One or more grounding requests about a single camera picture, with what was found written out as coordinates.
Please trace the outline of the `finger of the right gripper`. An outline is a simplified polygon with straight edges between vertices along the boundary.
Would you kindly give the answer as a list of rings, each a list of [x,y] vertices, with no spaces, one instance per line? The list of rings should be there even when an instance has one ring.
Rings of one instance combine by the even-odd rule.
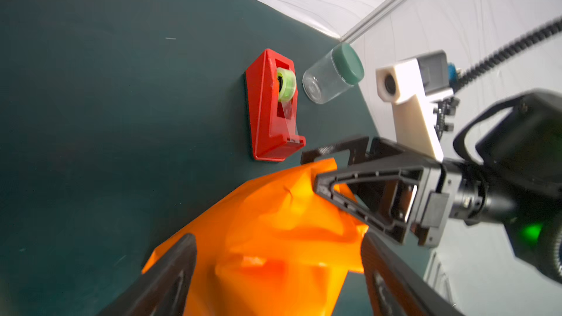
[[[366,159],[367,146],[369,145],[369,141],[369,137],[359,136],[355,138],[345,139],[340,142],[322,146],[316,149],[311,149],[301,154],[300,163],[302,165],[305,165],[311,162],[315,162],[320,157],[345,151],[349,151],[349,165],[362,163]]]

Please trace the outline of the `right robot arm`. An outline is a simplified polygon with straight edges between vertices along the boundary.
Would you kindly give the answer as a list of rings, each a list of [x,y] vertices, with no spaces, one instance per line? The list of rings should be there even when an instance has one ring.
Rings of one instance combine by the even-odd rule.
[[[443,51],[378,69],[395,140],[352,138],[305,152],[302,164],[350,153],[345,168],[314,181],[314,192],[398,244],[412,234],[420,246],[437,247],[450,219],[501,224],[516,257],[560,282],[561,95],[534,89],[491,105],[456,135],[456,159],[440,143],[453,130],[446,118],[461,89],[560,33],[555,18],[464,72]]]

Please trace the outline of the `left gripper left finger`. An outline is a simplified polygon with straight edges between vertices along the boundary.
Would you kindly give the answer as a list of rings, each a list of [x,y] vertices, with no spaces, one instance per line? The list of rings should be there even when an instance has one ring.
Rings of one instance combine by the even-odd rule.
[[[189,233],[99,314],[183,315],[196,260],[196,237]]]

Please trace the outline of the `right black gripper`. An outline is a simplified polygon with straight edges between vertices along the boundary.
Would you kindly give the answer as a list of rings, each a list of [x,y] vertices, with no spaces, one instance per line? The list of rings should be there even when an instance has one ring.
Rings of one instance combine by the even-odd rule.
[[[508,185],[482,166],[439,162],[384,138],[373,140],[370,158],[317,175],[314,191],[399,244],[412,233],[434,248],[450,219],[506,222],[517,210]]]

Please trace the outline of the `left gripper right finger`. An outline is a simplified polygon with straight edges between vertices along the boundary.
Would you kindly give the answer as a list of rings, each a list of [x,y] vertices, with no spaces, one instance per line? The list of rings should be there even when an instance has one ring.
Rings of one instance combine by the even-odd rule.
[[[361,262],[374,315],[460,315],[373,231],[361,243]]]

